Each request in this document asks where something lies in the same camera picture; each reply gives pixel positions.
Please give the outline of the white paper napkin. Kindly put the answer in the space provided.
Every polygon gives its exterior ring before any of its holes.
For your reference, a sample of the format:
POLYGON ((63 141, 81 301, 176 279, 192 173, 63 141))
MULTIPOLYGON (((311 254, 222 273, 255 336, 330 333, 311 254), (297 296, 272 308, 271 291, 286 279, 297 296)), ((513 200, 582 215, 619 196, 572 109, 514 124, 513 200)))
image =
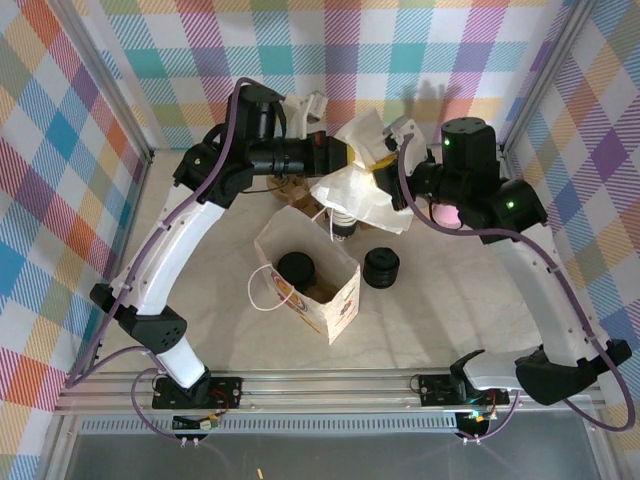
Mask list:
MULTIPOLYGON (((396 211, 392 206, 392 195, 378 187, 372 166, 390 152, 383 140, 386 126, 371 108, 358 114, 343 125, 336 138, 350 145, 355 151, 359 166, 345 166, 322 177, 310 189, 311 195, 324 207, 335 209, 355 217, 358 221, 395 234, 407 231, 413 219, 413 212, 402 207, 396 211)), ((424 159, 425 150, 419 149, 417 141, 409 148, 405 160, 405 170, 413 173, 424 159)))

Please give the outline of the brown cardboard cup carrier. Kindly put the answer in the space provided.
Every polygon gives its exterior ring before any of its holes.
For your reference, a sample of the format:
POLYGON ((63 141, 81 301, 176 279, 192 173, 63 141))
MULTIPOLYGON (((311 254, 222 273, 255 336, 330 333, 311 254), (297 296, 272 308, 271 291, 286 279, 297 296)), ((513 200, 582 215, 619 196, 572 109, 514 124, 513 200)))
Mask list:
POLYGON ((322 205, 311 195, 308 179, 298 175, 266 177, 267 190, 280 202, 303 212, 309 218, 322 210, 322 205))
POLYGON ((338 292, 339 289, 334 285, 318 279, 313 285, 303 290, 302 294, 319 304, 327 304, 334 299, 338 292))

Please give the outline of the black plastic cup lid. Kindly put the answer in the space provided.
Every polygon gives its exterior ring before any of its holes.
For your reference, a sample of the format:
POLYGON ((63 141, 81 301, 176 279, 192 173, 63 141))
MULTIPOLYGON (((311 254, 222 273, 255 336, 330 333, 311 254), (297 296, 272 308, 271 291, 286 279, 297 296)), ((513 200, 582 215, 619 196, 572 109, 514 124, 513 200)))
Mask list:
POLYGON ((276 270, 286 282, 300 292, 317 283, 315 263, 304 252, 294 251, 283 255, 276 265, 276 270))

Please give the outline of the white smiley paper bag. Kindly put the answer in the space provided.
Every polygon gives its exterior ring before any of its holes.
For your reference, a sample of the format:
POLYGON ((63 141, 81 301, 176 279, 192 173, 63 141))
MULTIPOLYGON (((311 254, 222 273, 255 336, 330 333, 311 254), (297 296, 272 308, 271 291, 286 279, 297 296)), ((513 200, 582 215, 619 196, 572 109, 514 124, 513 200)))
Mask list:
POLYGON ((277 211, 254 240, 258 268, 247 282, 247 293, 252 294, 256 277, 266 282, 277 298, 273 306, 253 307, 262 312, 284 307, 295 312, 310 328, 324 335, 329 343, 341 334, 359 311, 361 268, 359 263, 342 248, 313 218, 286 206, 277 211), (280 258, 289 252, 304 252, 315 263, 317 280, 322 279, 339 289, 334 299, 319 304, 286 282, 276 270, 280 258))

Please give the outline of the pink holder cup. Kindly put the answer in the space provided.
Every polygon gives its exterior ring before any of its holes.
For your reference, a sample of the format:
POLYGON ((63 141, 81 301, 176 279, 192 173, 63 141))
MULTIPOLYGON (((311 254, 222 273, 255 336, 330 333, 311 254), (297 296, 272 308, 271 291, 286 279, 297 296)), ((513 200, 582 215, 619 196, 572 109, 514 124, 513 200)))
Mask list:
POLYGON ((453 205, 432 203, 430 216, 436 224, 448 229, 461 229, 463 225, 458 217, 458 209, 453 205))

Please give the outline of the stack of paper cups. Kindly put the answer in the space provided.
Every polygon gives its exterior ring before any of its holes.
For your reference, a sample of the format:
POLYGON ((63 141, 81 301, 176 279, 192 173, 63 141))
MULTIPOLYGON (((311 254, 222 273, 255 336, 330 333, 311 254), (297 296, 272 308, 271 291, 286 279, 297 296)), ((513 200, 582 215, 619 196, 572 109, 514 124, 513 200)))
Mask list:
POLYGON ((329 210, 329 235, 332 241, 343 241, 356 231, 358 220, 350 214, 329 210))

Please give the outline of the stack of black lids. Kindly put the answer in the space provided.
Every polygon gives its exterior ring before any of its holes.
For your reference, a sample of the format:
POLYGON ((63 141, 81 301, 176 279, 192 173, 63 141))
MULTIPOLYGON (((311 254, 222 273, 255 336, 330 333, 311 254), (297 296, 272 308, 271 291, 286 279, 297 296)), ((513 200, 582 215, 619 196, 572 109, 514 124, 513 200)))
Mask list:
POLYGON ((364 258, 363 278, 376 289, 390 288, 396 281, 400 268, 399 256, 388 247, 376 247, 364 258))

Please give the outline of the grey metal panel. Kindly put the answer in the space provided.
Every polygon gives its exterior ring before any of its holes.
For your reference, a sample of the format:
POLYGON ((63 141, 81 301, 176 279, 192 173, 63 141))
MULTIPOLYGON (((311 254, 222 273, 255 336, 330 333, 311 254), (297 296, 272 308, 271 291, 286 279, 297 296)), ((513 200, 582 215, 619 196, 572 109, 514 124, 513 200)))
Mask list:
POLYGON ((447 436, 222 436, 182 448, 153 435, 83 435, 63 480, 602 480, 571 445, 466 445, 447 436))

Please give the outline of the aluminium frame post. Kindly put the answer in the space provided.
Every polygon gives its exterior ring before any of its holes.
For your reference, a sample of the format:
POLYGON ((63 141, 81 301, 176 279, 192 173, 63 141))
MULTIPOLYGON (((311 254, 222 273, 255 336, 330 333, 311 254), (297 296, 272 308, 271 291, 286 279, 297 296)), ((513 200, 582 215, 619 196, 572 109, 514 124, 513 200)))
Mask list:
POLYGON ((559 16, 551 25, 531 63, 523 90, 512 105, 512 112, 500 141, 500 151, 505 158, 514 152, 597 3, 598 0, 567 0, 561 6, 559 16))
POLYGON ((114 77, 95 46, 72 0, 47 0, 59 23, 69 36, 85 68, 105 97, 132 145, 147 165, 153 160, 154 149, 149 145, 133 112, 125 101, 114 77))

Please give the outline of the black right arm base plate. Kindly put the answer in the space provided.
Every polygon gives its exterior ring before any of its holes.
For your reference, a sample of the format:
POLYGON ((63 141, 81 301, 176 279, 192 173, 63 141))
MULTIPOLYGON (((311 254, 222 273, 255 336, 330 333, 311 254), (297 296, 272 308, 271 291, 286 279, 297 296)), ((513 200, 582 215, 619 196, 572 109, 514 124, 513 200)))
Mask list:
POLYGON ((493 407, 510 404, 506 390, 477 390, 469 382, 444 374, 415 374, 409 388, 420 397, 423 407, 472 405, 493 407))

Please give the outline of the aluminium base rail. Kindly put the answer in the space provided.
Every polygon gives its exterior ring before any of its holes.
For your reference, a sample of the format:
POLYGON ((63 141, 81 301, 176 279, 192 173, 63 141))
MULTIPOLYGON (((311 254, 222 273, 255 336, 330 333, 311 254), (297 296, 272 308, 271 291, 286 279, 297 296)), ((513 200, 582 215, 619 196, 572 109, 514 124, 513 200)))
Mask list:
MULTIPOLYGON (((427 405, 418 395, 421 375, 444 375, 442 369, 334 369, 334 370, 245 370, 215 371, 223 379, 242 379, 237 414, 330 414, 414 413, 418 411, 470 412, 496 407, 502 413, 508 404, 491 398, 464 403, 427 394, 427 405)), ((133 411, 130 390, 134 380, 136 400, 145 413, 152 411, 158 394, 154 373, 99 372, 79 385, 61 391, 54 412, 58 415, 125 414, 133 411)))

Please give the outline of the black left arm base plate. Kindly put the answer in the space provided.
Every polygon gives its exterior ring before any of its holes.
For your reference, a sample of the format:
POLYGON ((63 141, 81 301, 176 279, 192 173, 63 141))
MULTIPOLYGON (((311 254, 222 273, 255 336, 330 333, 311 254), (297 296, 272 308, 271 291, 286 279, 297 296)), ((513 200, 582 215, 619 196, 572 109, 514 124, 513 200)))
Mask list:
POLYGON ((213 376, 206 372, 189 388, 179 386, 169 377, 158 377, 152 388, 154 410, 223 410, 237 409, 242 396, 241 377, 213 376))

